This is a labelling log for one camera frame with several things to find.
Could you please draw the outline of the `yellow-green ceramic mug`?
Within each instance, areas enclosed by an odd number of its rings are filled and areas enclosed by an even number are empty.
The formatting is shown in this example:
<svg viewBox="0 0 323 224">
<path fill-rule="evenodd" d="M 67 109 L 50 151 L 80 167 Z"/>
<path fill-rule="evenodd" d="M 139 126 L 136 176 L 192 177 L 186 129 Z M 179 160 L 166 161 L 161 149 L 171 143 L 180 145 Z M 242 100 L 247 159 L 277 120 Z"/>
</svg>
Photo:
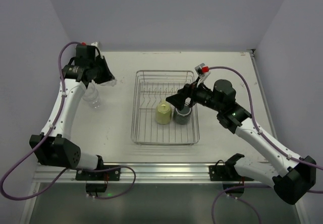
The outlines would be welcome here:
<svg viewBox="0 0 323 224">
<path fill-rule="evenodd" d="M 155 109 L 155 120 L 160 125 L 169 124 L 172 118 L 171 105 L 166 101 L 161 101 Z"/>
</svg>

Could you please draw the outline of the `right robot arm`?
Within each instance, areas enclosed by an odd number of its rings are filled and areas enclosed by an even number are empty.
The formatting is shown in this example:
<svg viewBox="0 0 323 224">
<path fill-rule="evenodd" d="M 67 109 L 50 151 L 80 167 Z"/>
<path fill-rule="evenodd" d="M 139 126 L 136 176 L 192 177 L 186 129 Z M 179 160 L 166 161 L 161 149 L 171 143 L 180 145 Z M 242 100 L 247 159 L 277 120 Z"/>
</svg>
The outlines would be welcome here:
<svg viewBox="0 0 323 224">
<path fill-rule="evenodd" d="M 196 103 L 217 111 L 217 120 L 225 128 L 256 149 L 269 165 L 255 163 L 242 154 L 235 154 L 225 165 L 234 173 L 264 183 L 286 203 L 294 205 L 316 182 L 316 162 L 287 149 L 269 135 L 240 106 L 235 99 L 236 91 L 228 80 L 217 80 L 213 90 L 194 82 L 185 84 L 166 101 L 177 109 L 183 109 L 187 98 L 190 105 Z"/>
</svg>

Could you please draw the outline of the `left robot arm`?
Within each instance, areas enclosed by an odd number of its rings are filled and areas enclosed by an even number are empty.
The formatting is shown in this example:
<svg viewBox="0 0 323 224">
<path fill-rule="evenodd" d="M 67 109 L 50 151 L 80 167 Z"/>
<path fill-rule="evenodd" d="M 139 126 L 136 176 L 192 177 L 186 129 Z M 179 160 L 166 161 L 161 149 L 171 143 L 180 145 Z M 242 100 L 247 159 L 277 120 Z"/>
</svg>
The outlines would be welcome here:
<svg viewBox="0 0 323 224">
<path fill-rule="evenodd" d="M 29 144 L 41 165 L 67 169 L 96 170 L 99 155 L 83 152 L 71 141 L 71 130 L 78 105 L 89 84 L 113 81 L 98 44 L 74 43 L 75 56 L 67 65 L 59 65 L 60 89 L 47 123 Z"/>
</svg>

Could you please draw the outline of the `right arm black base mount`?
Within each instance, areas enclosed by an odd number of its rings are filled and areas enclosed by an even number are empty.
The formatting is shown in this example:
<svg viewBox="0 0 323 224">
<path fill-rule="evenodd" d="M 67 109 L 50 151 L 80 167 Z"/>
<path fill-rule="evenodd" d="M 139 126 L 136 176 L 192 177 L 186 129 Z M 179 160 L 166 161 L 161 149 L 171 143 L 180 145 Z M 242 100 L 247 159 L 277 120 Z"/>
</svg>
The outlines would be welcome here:
<svg viewBox="0 0 323 224">
<path fill-rule="evenodd" d="M 210 181 L 254 181 L 254 179 L 239 175 L 234 169 L 237 161 L 244 157 L 243 154 L 236 153 L 226 161 L 220 159 L 215 164 L 209 165 Z"/>
</svg>

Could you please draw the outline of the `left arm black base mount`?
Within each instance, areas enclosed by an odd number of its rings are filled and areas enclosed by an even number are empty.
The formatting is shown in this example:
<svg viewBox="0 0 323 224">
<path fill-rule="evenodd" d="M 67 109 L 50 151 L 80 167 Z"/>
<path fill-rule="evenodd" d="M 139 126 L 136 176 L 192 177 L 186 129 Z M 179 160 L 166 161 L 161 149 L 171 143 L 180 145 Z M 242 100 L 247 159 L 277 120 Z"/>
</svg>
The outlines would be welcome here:
<svg viewBox="0 0 323 224">
<path fill-rule="evenodd" d="M 77 181 L 119 181 L 121 167 L 119 165 L 103 165 L 99 170 L 78 170 Z"/>
</svg>

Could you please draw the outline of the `clear faceted glass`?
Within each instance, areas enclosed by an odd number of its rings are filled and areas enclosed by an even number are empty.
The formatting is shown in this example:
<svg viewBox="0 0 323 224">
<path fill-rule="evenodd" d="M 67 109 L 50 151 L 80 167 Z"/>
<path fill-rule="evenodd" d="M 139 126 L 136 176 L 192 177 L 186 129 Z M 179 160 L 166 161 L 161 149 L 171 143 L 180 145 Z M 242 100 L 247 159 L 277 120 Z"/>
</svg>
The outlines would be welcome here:
<svg viewBox="0 0 323 224">
<path fill-rule="evenodd" d="M 93 84 L 88 85 L 82 99 L 92 108 L 98 108 L 101 105 L 99 91 Z"/>
<path fill-rule="evenodd" d="M 88 103 L 95 103 L 98 98 L 98 90 L 93 83 L 89 83 L 82 99 Z"/>
</svg>

